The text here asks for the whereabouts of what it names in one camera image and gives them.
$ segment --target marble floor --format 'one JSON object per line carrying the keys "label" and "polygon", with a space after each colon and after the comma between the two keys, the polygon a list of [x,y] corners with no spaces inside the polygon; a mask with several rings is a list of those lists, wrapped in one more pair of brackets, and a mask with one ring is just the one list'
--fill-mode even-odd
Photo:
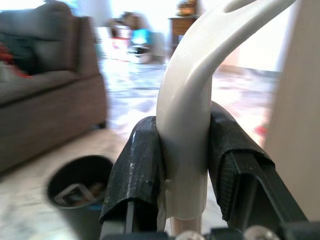
{"label": "marble floor", "polygon": [[[156,114],[165,68],[157,63],[100,61],[109,98],[109,128],[90,130],[0,179],[1,240],[77,240],[72,229],[47,202],[45,191],[50,176],[83,155],[99,154],[116,160],[134,125]],[[217,70],[213,75],[212,100],[230,111],[243,129],[263,145],[264,135],[257,132],[257,127],[268,123],[276,85],[275,74],[250,69],[237,73]],[[208,181],[202,231],[225,225]]]}

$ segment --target metal screw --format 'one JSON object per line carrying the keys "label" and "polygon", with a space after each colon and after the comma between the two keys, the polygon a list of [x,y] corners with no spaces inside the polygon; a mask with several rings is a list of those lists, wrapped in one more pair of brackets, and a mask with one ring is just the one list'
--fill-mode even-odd
{"label": "metal screw", "polygon": [[195,231],[184,231],[175,240],[205,240],[205,238]]}
{"label": "metal screw", "polygon": [[273,231],[259,225],[249,227],[243,236],[245,240],[280,240]]}

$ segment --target wooden cabinet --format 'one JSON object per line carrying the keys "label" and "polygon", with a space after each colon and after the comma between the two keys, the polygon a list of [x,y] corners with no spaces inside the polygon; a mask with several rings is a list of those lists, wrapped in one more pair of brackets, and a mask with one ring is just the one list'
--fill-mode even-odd
{"label": "wooden cabinet", "polygon": [[179,44],[179,36],[182,36],[190,28],[190,26],[197,20],[196,16],[176,16],[169,18],[171,25],[171,49],[172,54]]}

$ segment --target white plastic hook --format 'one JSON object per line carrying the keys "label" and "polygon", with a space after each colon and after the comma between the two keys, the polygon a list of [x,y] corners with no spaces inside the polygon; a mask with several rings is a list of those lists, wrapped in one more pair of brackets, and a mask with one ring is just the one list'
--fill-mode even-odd
{"label": "white plastic hook", "polygon": [[177,46],[163,77],[156,113],[167,168],[167,217],[193,220],[206,206],[212,74],[234,49],[293,2],[229,1],[197,19]]}

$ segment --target black trash bin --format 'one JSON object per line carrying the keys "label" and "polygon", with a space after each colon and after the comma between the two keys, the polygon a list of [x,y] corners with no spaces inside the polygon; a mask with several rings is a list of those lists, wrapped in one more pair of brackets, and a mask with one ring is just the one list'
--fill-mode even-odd
{"label": "black trash bin", "polygon": [[[71,225],[79,239],[98,240],[101,225],[99,217],[113,163],[100,155],[88,155],[69,162],[49,181],[47,196],[52,205]],[[83,184],[88,189],[95,183],[103,183],[103,191],[90,201],[77,206],[65,206],[55,197],[72,184]]]}

